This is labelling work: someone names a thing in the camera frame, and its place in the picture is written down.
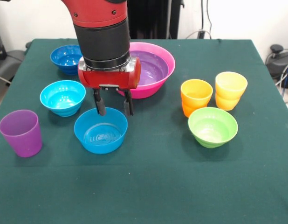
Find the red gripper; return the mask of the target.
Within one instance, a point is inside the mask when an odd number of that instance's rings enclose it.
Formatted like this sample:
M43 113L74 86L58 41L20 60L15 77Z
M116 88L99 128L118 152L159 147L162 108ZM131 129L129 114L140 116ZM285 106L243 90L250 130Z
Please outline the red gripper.
M131 91L137 88L140 81L141 63L138 57L132 57L122 68L110 71L91 70L86 66L84 58L78 63L78 77L80 82L93 89L94 102L97 113L101 116L106 114L103 98L100 96L99 88L114 87L124 90L124 111L127 116L133 115L133 103Z

